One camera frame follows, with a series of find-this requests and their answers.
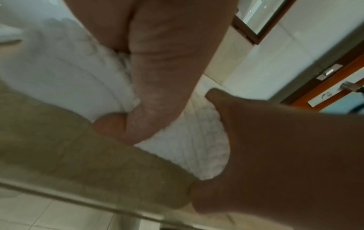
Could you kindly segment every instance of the wooden mirror frame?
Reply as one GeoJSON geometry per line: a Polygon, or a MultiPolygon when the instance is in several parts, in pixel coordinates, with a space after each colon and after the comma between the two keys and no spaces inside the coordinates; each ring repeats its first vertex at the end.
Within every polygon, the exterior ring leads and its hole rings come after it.
{"type": "Polygon", "coordinates": [[[259,45],[259,43],[273,29],[273,27],[279,22],[283,15],[291,8],[294,2],[296,2],[296,0],[285,0],[258,34],[249,28],[249,26],[247,26],[236,15],[232,21],[232,26],[251,43],[254,45],[259,45]]]}

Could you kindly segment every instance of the orange wooden door frame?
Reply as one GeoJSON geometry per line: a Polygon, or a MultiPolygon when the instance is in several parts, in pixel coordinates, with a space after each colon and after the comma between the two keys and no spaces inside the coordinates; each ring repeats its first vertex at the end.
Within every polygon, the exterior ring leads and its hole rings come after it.
{"type": "MultiPolygon", "coordinates": [[[[348,95],[350,92],[348,91],[341,91],[340,93],[334,95],[333,97],[323,101],[322,103],[318,104],[315,107],[309,105],[309,101],[315,98],[317,95],[321,94],[323,91],[329,89],[330,87],[334,86],[338,82],[342,81],[343,79],[349,77],[351,74],[355,73],[356,71],[360,70],[364,67],[364,54],[357,58],[355,61],[350,63],[349,65],[343,67],[333,76],[331,76],[327,81],[324,81],[311,91],[309,91],[306,95],[295,101],[292,106],[296,108],[304,108],[309,110],[316,110],[320,111],[325,107],[331,105],[332,103],[336,102],[337,100],[341,99],[342,97],[348,95]]],[[[364,85],[364,76],[363,79],[357,82],[358,84],[364,85]]]]}

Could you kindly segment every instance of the quilted fabric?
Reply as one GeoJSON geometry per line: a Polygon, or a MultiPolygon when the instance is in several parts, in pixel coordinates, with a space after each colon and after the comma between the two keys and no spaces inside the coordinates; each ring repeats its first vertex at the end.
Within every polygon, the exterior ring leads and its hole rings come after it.
{"type": "MultiPolygon", "coordinates": [[[[130,112],[140,102],[127,55],[103,47],[75,21],[45,21],[22,40],[17,52],[0,60],[0,77],[13,89],[91,122],[130,112]]],[[[176,121],[136,147],[200,179],[220,174],[230,153],[218,112],[196,93],[176,121]]]]}

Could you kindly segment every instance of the floor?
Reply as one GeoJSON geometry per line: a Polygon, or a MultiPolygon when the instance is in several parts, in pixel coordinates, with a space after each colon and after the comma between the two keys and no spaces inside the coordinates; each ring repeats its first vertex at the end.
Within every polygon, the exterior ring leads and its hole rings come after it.
{"type": "Polygon", "coordinates": [[[0,189],[1,230],[159,230],[160,224],[0,189]]]}

